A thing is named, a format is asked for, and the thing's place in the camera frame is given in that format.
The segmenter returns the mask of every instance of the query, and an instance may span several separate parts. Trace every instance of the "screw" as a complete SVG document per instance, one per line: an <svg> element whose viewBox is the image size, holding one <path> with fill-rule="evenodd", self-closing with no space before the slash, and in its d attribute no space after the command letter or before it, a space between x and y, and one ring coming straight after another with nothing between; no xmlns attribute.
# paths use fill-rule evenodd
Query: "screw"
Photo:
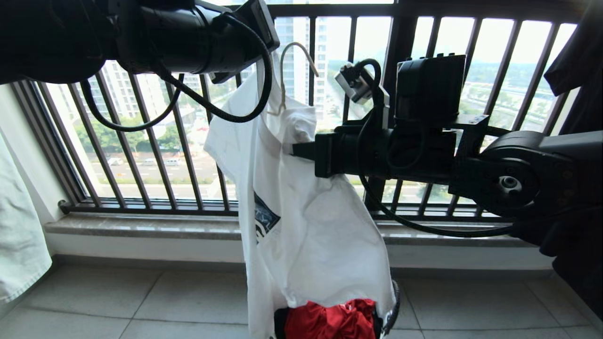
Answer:
<svg viewBox="0 0 603 339"><path fill-rule="evenodd" d="M506 177L502 179L501 185L504 188L514 188L515 186L517 186L517 180L514 177Z"/></svg>

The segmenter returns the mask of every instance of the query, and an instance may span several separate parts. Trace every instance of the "window sill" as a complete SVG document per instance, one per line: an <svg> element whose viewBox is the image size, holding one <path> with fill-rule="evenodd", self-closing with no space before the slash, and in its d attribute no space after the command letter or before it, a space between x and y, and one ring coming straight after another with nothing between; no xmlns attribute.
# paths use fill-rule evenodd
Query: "window sill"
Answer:
<svg viewBox="0 0 603 339"><path fill-rule="evenodd" d="M454 225L442 225L442 223L429 224L454 227ZM388 245L535 247L510 236L475 239L451 238L419 232L395 223L377 222L377 226ZM61 220L46 224L45 231L54 234L125 238L241 240L241 230L236 217L170 216L169 218L157 218L148 215L71 213Z"/></svg>

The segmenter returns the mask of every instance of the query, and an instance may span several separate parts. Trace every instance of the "graphic print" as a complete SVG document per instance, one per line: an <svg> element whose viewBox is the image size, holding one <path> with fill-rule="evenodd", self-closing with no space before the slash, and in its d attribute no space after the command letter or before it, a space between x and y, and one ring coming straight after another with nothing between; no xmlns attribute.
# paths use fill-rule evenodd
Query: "graphic print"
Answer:
<svg viewBox="0 0 603 339"><path fill-rule="evenodd" d="M254 192L253 197L256 202L256 244L259 239L265 237L268 232L279 222L280 217L268 208L266 203Z"/></svg>

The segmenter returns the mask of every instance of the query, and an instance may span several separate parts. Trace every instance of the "car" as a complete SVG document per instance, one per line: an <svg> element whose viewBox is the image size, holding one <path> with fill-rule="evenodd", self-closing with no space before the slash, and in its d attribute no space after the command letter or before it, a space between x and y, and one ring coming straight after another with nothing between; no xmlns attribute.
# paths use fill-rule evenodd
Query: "car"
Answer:
<svg viewBox="0 0 603 339"><path fill-rule="evenodd" d="M168 159L165 161L165 165L166 166L178 166L178 165L180 165L180 159L176 159L176 158Z"/></svg>
<svg viewBox="0 0 603 339"><path fill-rule="evenodd" d="M123 165L124 161L118 157L112 157L107 160L107 163L109 164L109 166L117 166L117 165Z"/></svg>
<svg viewBox="0 0 603 339"><path fill-rule="evenodd" d="M155 159L153 159L152 157L150 157L150 158L145 159L145 160L142 162L142 165L143 165L143 166L153 166L153 165L155 165L156 163L157 163L157 162L155 161Z"/></svg>

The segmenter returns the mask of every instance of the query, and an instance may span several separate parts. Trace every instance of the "white wall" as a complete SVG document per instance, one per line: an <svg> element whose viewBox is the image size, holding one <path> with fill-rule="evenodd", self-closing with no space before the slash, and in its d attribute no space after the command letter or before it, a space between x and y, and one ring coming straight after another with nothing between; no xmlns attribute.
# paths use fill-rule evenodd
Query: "white wall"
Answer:
<svg viewBox="0 0 603 339"><path fill-rule="evenodd" d="M243 263L240 241L157 239L49 233L57 254L103 258ZM552 258L533 247L387 245L390 266L458 270L550 270Z"/></svg>
<svg viewBox="0 0 603 339"><path fill-rule="evenodd" d="M30 129L9 85L0 86L0 133L6 140L42 224L57 221L57 202L66 194Z"/></svg>

